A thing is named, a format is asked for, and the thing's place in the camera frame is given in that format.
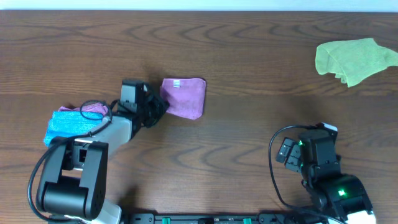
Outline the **purple cloth with label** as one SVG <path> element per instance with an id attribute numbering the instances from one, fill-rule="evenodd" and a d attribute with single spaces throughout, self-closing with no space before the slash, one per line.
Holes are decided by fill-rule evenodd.
<path id="1" fill-rule="evenodd" d="M 198 119 L 203 114 L 206 81 L 202 78 L 165 78 L 160 96 L 169 104 L 167 113 L 187 119 Z"/>

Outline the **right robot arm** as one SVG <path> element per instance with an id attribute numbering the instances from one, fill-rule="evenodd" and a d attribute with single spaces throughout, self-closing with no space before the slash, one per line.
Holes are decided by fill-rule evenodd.
<path id="1" fill-rule="evenodd" d="M 289 206 L 299 214 L 295 222 L 376 224 L 363 183 L 341 171 L 341 156 L 335 150 L 338 129 L 326 123 L 300 129 L 297 139 L 283 139 L 275 157 L 302 176 L 301 184 L 312 201 L 311 207 Z"/>

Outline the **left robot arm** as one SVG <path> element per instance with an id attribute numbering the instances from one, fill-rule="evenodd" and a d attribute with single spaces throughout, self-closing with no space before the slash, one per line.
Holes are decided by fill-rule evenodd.
<path id="1" fill-rule="evenodd" d="M 169 104 L 148 83 L 123 80 L 121 94 L 102 102 L 106 114 L 84 134 L 53 138 L 27 186 L 30 209 L 48 223 L 121 222 L 121 207 L 106 200 L 108 158 L 142 128 L 157 124 Z"/>

